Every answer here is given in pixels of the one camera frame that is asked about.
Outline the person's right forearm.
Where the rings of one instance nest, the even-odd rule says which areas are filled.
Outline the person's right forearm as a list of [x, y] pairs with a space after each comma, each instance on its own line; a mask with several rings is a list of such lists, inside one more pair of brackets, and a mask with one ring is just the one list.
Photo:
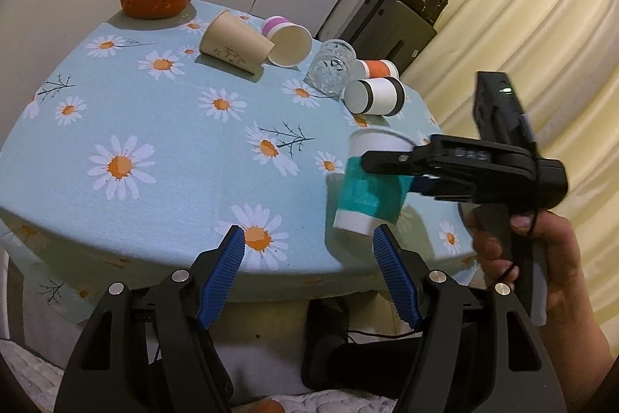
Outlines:
[[581, 412], [594, 397], [615, 360], [591, 311], [553, 311], [540, 329], [559, 380], [566, 411]]

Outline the person's right hand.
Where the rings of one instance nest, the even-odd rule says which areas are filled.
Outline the person's right hand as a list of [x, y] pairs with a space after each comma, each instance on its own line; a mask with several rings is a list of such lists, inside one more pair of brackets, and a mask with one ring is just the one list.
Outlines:
[[508, 217], [497, 207], [480, 206], [466, 224], [486, 276], [513, 284], [533, 323], [548, 327], [559, 315], [582, 317], [588, 295], [569, 221], [549, 211]]

